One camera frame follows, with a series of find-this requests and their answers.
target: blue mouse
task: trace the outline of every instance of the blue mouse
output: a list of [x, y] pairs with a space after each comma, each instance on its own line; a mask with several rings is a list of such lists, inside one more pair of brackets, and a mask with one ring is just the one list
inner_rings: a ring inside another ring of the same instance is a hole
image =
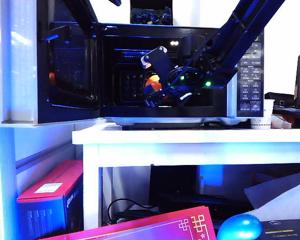
[[255, 240], [262, 232], [261, 222], [248, 213], [238, 214], [225, 220], [216, 240]]

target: red envelope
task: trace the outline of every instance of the red envelope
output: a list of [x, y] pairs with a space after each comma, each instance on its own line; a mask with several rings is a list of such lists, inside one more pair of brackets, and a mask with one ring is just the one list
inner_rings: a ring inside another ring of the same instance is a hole
[[205, 206], [45, 238], [46, 240], [216, 240]]

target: blue light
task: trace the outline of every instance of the blue light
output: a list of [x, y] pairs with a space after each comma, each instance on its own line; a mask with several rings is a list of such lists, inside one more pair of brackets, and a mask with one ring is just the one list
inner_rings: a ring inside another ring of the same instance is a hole
[[224, 179], [224, 165], [201, 165], [198, 167], [199, 176], [203, 181], [200, 183], [200, 188], [204, 185], [222, 186]]

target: label sticker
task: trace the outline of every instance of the label sticker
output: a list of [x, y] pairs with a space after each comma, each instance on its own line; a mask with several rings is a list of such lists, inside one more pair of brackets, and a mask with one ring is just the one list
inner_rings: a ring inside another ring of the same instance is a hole
[[35, 194], [54, 193], [62, 185], [60, 182], [45, 183], [35, 191]]

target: black cable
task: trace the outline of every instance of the black cable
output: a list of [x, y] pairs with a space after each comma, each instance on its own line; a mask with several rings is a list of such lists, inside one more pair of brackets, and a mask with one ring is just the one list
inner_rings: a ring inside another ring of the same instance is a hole
[[112, 220], [112, 218], [110, 217], [110, 207], [111, 207], [115, 202], [122, 201], [122, 200], [132, 202], [132, 203], [134, 203], [135, 205], [138, 205], [139, 207], [144, 208], [144, 209], [152, 209], [152, 208], [153, 208], [153, 206], [143, 206], [143, 205], [141, 205], [141, 204], [137, 203], [136, 201], [133, 201], [133, 200], [131, 200], [131, 199], [129, 199], [129, 198], [118, 198], [118, 199], [116, 199], [116, 200], [113, 200], [113, 201], [109, 204], [108, 209], [107, 209], [107, 211], [106, 211], [107, 216], [108, 216], [109, 221], [110, 221], [110, 224], [113, 224], [113, 220]]

